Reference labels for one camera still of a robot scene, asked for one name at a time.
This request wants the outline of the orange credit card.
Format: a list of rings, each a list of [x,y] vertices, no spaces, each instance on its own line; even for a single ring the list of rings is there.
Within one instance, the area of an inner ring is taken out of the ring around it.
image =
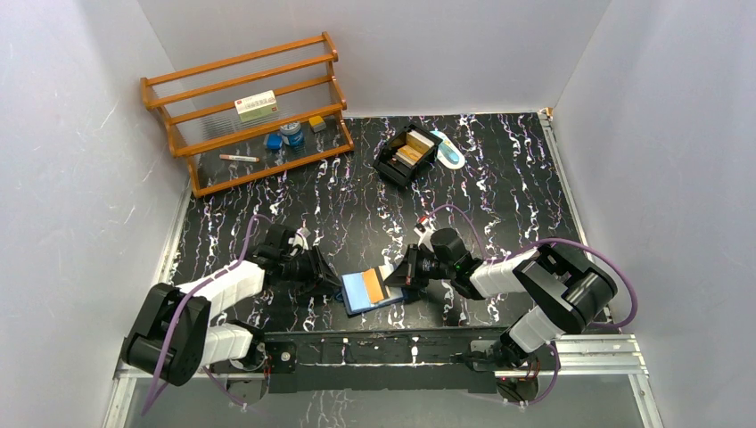
[[[389,293],[383,281],[381,267],[373,267],[364,271],[362,280],[366,289],[367,298],[371,304],[378,304],[389,298]]]

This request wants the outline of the blue leather card holder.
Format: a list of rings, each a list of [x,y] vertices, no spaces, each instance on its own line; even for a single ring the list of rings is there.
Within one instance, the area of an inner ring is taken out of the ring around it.
[[[386,264],[342,275],[341,297],[347,316],[355,317],[406,300],[404,289],[386,283],[394,270],[394,265]]]

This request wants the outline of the black card box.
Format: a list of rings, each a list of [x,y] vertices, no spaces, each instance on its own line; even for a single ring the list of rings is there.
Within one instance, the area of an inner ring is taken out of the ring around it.
[[[414,123],[400,129],[381,145],[373,168],[398,187],[408,187],[417,174],[436,160],[442,139]]]

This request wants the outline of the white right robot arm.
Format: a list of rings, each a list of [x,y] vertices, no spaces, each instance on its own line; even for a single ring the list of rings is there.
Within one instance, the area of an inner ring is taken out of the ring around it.
[[[545,240],[516,256],[486,262],[465,247],[456,230],[424,233],[384,279],[388,286],[420,289],[431,280],[448,282],[467,299],[525,292],[534,302],[494,341],[472,341],[452,357],[476,371],[526,368],[538,350],[564,334],[580,334],[616,296],[611,276],[569,240]]]

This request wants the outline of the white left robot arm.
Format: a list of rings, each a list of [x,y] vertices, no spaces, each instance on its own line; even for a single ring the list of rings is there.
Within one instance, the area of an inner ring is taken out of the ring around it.
[[[263,331],[243,321],[212,325],[226,309],[280,283],[299,295],[329,295],[340,278],[301,229],[272,224],[265,238],[246,243],[242,255],[189,283],[159,283],[147,293],[123,341],[121,360],[174,386],[214,364],[245,371],[268,367],[272,356]]]

